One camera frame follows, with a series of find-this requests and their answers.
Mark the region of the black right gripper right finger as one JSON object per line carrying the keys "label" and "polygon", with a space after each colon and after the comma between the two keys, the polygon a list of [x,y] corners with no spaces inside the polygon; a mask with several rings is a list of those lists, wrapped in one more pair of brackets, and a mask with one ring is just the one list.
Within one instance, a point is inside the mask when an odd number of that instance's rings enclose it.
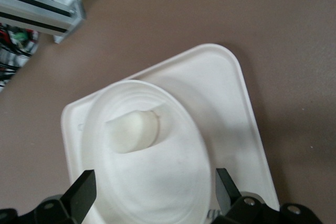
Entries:
{"label": "black right gripper right finger", "polygon": [[243,196],[225,168],[217,168],[215,192],[221,214],[212,223],[322,223],[308,207],[286,203],[278,211],[256,197]]}

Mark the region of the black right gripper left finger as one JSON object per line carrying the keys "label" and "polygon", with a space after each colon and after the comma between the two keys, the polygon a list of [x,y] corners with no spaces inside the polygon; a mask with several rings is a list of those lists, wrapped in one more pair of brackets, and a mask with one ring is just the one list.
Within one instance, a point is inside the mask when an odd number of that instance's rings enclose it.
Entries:
{"label": "black right gripper left finger", "polygon": [[82,223],[97,197],[94,170],[85,170],[62,195],[46,198],[30,212],[1,209],[1,223]]}

